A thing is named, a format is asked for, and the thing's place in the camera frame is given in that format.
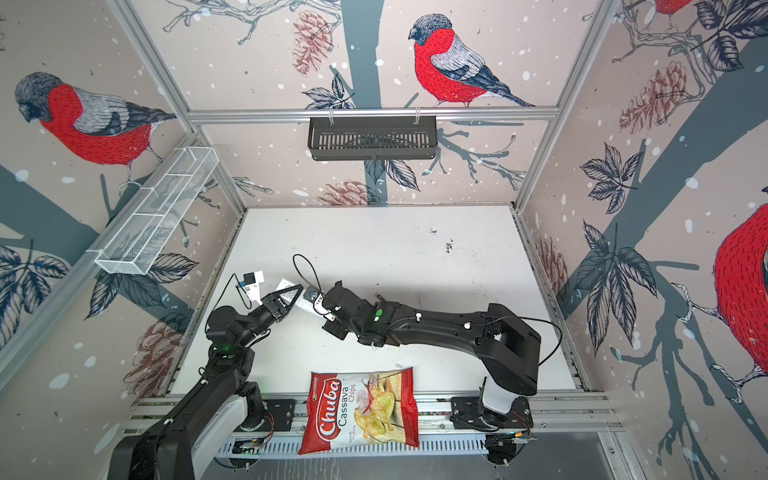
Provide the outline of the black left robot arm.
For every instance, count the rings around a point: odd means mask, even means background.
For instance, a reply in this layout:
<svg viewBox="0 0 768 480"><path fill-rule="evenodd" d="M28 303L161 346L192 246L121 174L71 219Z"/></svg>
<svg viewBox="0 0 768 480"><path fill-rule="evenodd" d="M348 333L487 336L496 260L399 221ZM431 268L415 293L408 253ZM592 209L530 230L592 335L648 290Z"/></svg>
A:
<svg viewBox="0 0 768 480"><path fill-rule="evenodd" d="M236 430L264 428L268 436L292 426L293 400L266 401L248 379L252 346L271 333L301 298L301 285L267 294L241 315L220 306L206 322L207 364L195 386L144 433L124 437L114 448L109 479L200 479Z"/></svg>

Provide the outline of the red Chuba cassava chips bag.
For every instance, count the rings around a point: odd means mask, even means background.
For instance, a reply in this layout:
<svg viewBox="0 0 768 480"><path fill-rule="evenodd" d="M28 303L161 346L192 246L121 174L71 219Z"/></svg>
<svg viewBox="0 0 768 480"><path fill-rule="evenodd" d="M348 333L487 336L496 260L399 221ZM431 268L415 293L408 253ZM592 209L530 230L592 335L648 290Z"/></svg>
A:
<svg viewBox="0 0 768 480"><path fill-rule="evenodd" d="M306 406L308 421L300 455L388 443L420 445L411 368L314 372Z"/></svg>

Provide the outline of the white remote control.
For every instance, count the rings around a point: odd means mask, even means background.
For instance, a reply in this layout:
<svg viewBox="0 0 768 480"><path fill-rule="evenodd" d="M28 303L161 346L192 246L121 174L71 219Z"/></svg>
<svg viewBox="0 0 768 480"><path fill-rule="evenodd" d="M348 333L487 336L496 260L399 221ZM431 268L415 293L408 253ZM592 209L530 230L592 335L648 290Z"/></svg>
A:
<svg viewBox="0 0 768 480"><path fill-rule="evenodd" d="M300 293L298 293L293 282L287 279L282 279L277 285L277 289L288 289L287 293L281 294L281 298L286 303L295 301L295 308L304 310L305 312L317 317L323 317L324 315L329 314L329 311L324 309L322 306L322 293L315 287L306 287Z"/></svg>

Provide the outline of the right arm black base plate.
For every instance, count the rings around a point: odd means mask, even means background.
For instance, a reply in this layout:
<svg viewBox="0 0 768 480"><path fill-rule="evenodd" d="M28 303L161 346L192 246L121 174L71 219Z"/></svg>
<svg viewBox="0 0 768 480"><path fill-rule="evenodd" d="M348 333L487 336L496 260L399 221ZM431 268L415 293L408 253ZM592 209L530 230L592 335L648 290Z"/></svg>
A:
<svg viewBox="0 0 768 480"><path fill-rule="evenodd" d="M485 407L479 396L452 397L449 420L456 429L494 433L504 429L531 430L533 419L527 397L514 399L506 413Z"/></svg>

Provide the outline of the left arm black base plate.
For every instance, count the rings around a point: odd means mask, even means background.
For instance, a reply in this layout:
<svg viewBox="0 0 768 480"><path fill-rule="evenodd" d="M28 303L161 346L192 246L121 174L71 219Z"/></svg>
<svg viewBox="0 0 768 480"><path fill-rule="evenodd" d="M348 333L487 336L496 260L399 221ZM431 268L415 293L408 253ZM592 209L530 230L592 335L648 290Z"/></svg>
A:
<svg viewBox="0 0 768 480"><path fill-rule="evenodd" d="M292 429L296 401L293 399L267 399L264 412L258 419L247 418L238 432L289 432Z"/></svg>

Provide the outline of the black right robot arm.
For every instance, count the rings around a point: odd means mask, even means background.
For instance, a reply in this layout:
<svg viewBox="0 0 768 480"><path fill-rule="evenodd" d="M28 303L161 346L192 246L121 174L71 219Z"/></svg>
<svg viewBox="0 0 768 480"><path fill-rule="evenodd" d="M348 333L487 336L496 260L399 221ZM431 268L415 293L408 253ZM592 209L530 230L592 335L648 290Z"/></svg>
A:
<svg viewBox="0 0 768 480"><path fill-rule="evenodd" d="M445 313L380 300L372 304L338 281L322 295L332 315L323 329L340 340L355 334L374 347L427 345L479 359L499 389L517 396L538 393L541 336L502 304L485 311Z"/></svg>

